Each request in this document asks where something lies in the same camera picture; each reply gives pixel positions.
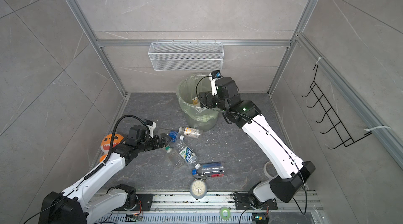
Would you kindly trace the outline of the green cap clear bottle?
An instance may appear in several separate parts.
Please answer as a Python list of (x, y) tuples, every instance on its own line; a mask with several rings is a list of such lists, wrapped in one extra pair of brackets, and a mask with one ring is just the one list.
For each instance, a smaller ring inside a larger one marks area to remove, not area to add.
[(165, 148), (165, 151), (166, 151), (169, 161), (172, 163), (172, 165), (175, 168), (179, 168), (183, 165), (182, 158), (179, 156), (179, 154), (177, 153), (177, 151), (175, 149), (167, 146)]

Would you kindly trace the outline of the red label bottle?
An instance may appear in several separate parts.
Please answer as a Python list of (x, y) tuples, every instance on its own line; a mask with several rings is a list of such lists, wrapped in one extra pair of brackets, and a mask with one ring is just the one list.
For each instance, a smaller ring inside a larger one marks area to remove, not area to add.
[(195, 98), (192, 99), (192, 104), (193, 105), (199, 105), (200, 104), (198, 97), (195, 97)]

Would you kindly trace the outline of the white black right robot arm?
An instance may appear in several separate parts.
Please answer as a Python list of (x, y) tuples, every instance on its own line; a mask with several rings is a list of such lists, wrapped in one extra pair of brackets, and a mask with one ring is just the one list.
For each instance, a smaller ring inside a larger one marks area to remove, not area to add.
[(258, 106), (242, 100), (236, 82), (222, 76), (219, 70), (208, 76), (211, 90), (196, 92), (202, 108), (222, 113), (227, 124), (235, 124), (251, 137), (273, 164), (277, 174), (257, 183), (248, 192), (251, 208), (278, 199), (289, 203), (300, 190), (307, 190), (306, 182), (315, 171), (311, 161), (303, 161), (272, 130)]

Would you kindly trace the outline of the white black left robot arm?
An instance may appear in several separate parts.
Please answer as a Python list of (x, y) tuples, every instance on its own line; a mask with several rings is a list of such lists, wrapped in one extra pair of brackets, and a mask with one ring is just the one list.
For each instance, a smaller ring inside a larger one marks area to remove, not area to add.
[(116, 130), (125, 118), (126, 115), (116, 121), (103, 161), (62, 192), (51, 192), (44, 198), (41, 211), (36, 214), (40, 224), (92, 224), (118, 208), (132, 210), (140, 207), (135, 188), (124, 184), (112, 187), (111, 191), (96, 200), (92, 199), (110, 178), (137, 158), (139, 153), (165, 148), (172, 140), (165, 133), (153, 135), (154, 122), (131, 115), (140, 124), (115, 144)]

